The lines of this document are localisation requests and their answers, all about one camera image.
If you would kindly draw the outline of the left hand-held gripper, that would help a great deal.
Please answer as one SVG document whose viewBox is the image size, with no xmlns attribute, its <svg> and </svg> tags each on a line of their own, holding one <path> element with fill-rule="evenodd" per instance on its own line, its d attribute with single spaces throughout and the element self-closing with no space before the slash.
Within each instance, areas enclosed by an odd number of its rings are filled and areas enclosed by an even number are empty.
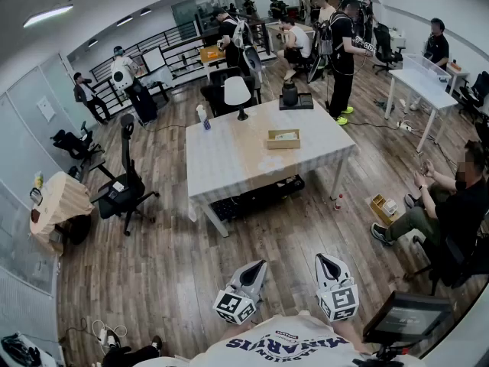
<svg viewBox="0 0 489 367">
<path fill-rule="evenodd" d="M 243 324 L 258 311 L 267 274 L 267 262 L 258 260 L 238 268 L 220 290 L 212 309 L 226 322 Z"/>
</svg>

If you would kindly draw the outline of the person's right forearm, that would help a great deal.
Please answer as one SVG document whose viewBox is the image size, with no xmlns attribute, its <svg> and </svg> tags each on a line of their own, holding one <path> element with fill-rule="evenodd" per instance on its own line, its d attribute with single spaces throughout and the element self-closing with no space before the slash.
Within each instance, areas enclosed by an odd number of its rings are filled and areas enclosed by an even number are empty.
<svg viewBox="0 0 489 367">
<path fill-rule="evenodd" d="M 359 353 L 371 355 L 372 351 L 362 342 L 361 337 L 356 332 L 349 320 L 338 320 L 332 323 L 335 333 L 349 341 Z"/>
</svg>

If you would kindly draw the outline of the wooden organizer box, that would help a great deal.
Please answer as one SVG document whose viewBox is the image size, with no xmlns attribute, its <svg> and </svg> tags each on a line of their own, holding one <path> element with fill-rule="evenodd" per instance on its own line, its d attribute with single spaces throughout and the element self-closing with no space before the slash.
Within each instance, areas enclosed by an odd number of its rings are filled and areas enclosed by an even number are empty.
<svg viewBox="0 0 489 367">
<path fill-rule="evenodd" d="M 370 207 L 387 226 L 390 226 L 399 217 L 396 202 L 392 199 L 385 199 L 381 194 L 373 197 Z"/>
</svg>

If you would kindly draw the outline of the black storage crate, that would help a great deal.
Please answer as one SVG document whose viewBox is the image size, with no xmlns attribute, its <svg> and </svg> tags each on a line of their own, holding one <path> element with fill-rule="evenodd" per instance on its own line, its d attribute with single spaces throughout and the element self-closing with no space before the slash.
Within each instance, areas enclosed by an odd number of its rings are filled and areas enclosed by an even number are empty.
<svg viewBox="0 0 489 367">
<path fill-rule="evenodd" d="M 304 187 L 305 182 L 302 177 L 295 175 L 238 196 L 216 201 L 211 203 L 210 207 L 221 221 L 230 221 L 285 199 Z"/>
</svg>

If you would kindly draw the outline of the person's white printed shirt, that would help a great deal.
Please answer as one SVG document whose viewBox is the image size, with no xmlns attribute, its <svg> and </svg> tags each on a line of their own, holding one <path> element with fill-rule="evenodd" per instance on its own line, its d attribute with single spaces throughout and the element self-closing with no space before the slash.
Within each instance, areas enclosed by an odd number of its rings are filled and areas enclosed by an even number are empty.
<svg viewBox="0 0 489 367">
<path fill-rule="evenodd" d="M 371 354 L 341 334 L 301 312 L 276 315 L 242 333 L 223 339 L 189 361 L 159 357 L 135 367 L 358 367 Z"/>
</svg>

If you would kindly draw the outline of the white work table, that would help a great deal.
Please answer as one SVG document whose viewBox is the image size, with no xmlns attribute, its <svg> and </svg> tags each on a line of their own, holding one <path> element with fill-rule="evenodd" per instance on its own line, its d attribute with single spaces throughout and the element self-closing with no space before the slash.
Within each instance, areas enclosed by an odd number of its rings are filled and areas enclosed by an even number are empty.
<svg viewBox="0 0 489 367">
<path fill-rule="evenodd" d="M 306 110 L 280 110 L 277 101 L 198 123 L 186 129 L 186 171 L 189 217 L 196 210 L 274 181 L 346 161 L 356 150 L 347 132 L 319 104 Z M 300 147 L 268 149 L 270 131 L 296 129 Z"/>
</svg>

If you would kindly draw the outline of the white spray bottle striped label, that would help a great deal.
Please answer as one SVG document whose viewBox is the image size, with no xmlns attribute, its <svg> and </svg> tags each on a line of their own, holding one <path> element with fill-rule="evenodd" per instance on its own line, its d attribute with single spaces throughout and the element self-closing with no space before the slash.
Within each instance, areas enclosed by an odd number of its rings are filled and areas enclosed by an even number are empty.
<svg viewBox="0 0 489 367">
<path fill-rule="evenodd" d="M 196 111 L 197 111 L 197 114 L 199 116 L 199 120 L 202 123 L 203 128 L 206 131 L 210 130 L 211 125 L 210 125 L 209 118 L 208 118 L 208 115 L 207 115 L 207 112 L 206 112 L 204 106 L 202 104 L 199 104 L 196 107 Z"/>
</svg>

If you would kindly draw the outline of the black tray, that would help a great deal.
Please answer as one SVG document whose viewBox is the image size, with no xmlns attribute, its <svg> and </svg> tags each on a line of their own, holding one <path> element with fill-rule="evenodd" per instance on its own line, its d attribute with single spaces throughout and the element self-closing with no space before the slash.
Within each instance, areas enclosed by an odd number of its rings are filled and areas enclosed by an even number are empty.
<svg viewBox="0 0 489 367">
<path fill-rule="evenodd" d="M 314 109 L 313 98 L 310 93 L 298 93 L 296 95 L 280 95 L 280 110 L 310 110 Z"/>
</svg>

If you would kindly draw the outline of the black kettle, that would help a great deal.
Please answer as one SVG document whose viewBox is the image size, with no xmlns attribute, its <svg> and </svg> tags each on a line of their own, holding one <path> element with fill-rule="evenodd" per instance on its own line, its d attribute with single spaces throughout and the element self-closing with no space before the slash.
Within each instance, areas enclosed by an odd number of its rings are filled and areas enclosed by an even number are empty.
<svg viewBox="0 0 489 367">
<path fill-rule="evenodd" d="M 298 89 L 291 79 L 283 82 L 282 100 L 283 104 L 288 107 L 293 107 L 298 103 Z"/>
</svg>

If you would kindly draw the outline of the white shade table lamp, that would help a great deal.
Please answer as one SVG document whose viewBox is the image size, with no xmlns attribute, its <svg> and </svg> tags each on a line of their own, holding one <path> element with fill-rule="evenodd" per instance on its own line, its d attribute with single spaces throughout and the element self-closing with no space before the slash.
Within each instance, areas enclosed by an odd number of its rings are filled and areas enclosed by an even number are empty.
<svg viewBox="0 0 489 367">
<path fill-rule="evenodd" d="M 241 76 L 232 76 L 224 82 L 224 102 L 227 106 L 238 107 L 238 120 L 244 121 L 248 115 L 243 105 L 251 99 L 251 93 Z"/>
</svg>

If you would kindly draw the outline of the round table with beige cloth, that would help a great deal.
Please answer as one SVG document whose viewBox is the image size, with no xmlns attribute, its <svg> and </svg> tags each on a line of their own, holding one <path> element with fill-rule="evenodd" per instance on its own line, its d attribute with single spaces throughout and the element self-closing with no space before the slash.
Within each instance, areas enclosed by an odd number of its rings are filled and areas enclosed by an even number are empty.
<svg viewBox="0 0 489 367">
<path fill-rule="evenodd" d="M 63 246 L 50 238 L 55 226 L 76 216 L 88 216 L 94 209 L 85 185 L 63 171 L 55 173 L 41 188 L 42 202 L 32 210 L 39 212 L 30 221 L 31 235 L 51 254 L 62 255 Z"/>
</svg>

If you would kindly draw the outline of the white round backpack device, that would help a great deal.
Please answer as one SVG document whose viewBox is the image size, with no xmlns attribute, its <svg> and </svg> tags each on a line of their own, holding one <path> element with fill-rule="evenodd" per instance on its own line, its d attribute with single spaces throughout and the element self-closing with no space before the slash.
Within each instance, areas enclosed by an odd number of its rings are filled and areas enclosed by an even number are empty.
<svg viewBox="0 0 489 367">
<path fill-rule="evenodd" d="M 262 62 L 256 48 L 253 45 L 245 45 L 243 49 L 244 61 L 249 69 L 255 73 L 263 70 Z"/>
<path fill-rule="evenodd" d="M 126 90 L 132 86 L 134 78 L 127 66 L 120 66 L 112 70 L 112 81 L 118 90 Z"/>
</svg>

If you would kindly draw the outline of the yellow-topped white desk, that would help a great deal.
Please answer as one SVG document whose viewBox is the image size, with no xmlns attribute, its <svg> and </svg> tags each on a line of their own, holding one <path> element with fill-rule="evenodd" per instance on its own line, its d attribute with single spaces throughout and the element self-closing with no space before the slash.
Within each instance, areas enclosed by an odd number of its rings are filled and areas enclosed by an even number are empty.
<svg viewBox="0 0 489 367">
<path fill-rule="evenodd" d="M 220 64 L 226 62 L 225 53 L 217 45 L 201 48 L 199 50 L 199 56 L 208 80 L 210 80 L 211 73 L 209 67 L 211 65 L 219 67 Z"/>
</svg>

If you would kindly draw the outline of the black bag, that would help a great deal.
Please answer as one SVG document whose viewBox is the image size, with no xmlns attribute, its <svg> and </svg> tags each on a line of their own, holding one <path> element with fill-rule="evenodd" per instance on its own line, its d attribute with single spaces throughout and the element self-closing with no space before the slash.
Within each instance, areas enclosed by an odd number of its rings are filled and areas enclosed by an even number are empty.
<svg viewBox="0 0 489 367">
<path fill-rule="evenodd" d="M 0 346 L 10 359 L 21 367 L 42 367 L 39 349 L 28 346 L 17 333 L 2 337 Z"/>
</svg>

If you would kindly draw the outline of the long ceiling light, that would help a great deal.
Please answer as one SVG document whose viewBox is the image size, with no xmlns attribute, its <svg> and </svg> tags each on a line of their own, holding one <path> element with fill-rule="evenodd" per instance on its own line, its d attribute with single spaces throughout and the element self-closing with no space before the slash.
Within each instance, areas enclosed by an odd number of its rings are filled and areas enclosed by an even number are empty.
<svg viewBox="0 0 489 367">
<path fill-rule="evenodd" d="M 49 11 L 44 11 L 35 15 L 30 16 L 25 23 L 23 24 L 23 28 L 30 27 L 36 23 L 45 21 L 47 19 L 56 17 L 58 15 L 63 15 L 73 9 L 73 5 L 66 5 L 58 8 L 53 8 Z"/>
</svg>

